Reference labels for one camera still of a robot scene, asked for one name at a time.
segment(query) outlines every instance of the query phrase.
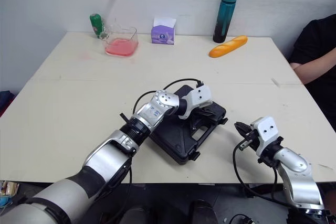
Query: pink liquid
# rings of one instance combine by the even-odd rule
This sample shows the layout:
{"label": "pink liquid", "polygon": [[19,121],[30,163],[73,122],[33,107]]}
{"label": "pink liquid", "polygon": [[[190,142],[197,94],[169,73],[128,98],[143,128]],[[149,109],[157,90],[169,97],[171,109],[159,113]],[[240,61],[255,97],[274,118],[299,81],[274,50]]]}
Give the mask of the pink liquid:
{"label": "pink liquid", "polygon": [[115,39],[105,48],[108,55],[130,56],[138,46],[137,41],[127,39]]}

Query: person's arm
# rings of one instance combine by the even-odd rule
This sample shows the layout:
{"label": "person's arm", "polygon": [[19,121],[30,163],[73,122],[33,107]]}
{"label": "person's arm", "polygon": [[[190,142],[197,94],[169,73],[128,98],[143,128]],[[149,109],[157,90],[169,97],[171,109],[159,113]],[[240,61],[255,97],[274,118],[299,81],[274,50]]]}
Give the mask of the person's arm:
{"label": "person's arm", "polygon": [[322,57],[305,64],[299,64],[295,62],[290,63],[290,66],[303,84],[307,84],[319,78],[335,65],[336,48],[332,49],[329,53],[323,55]]}

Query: black plastic case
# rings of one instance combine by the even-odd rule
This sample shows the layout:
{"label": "black plastic case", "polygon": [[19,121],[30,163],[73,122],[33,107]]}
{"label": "black plastic case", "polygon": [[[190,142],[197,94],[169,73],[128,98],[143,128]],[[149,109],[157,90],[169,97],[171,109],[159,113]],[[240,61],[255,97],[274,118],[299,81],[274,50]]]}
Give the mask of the black plastic case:
{"label": "black plastic case", "polygon": [[[175,92],[180,98],[187,95],[193,88],[182,86]],[[225,124],[226,110],[213,102],[202,109],[194,109],[188,119],[179,119],[177,115],[171,115],[151,134],[150,138],[163,150],[165,150],[180,165],[189,160],[195,161],[200,152],[199,146],[207,139],[210,133],[219,124]],[[194,133],[201,127],[206,127],[204,134],[198,139],[193,139]]]}

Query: purple tissue box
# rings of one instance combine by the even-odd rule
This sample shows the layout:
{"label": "purple tissue box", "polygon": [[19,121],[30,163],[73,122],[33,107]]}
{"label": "purple tissue box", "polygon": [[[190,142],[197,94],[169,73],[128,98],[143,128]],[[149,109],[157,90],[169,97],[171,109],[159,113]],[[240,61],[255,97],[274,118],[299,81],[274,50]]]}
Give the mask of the purple tissue box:
{"label": "purple tissue box", "polygon": [[175,23],[173,18],[155,18],[152,28],[152,43],[173,45],[175,39]]}

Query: floor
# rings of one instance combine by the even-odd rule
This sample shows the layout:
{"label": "floor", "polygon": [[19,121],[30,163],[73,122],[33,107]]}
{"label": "floor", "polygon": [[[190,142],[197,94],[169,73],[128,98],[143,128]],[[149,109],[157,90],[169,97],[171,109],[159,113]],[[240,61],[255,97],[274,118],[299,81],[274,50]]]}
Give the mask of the floor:
{"label": "floor", "polygon": [[[124,203],[127,186],[119,186],[111,195],[94,204],[80,223],[99,224],[102,212],[117,212]],[[19,193],[31,197],[40,190],[42,187],[22,184]],[[244,195],[237,184],[135,184],[131,187],[126,209],[134,206],[151,207],[157,213],[159,224],[185,224],[190,203],[203,199],[213,206],[219,224],[228,223],[235,214],[246,214],[259,224],[286,223],[285,207],[260,198],[246,198]],[[276,192],[276,198],[285,200],[281,191]]]}

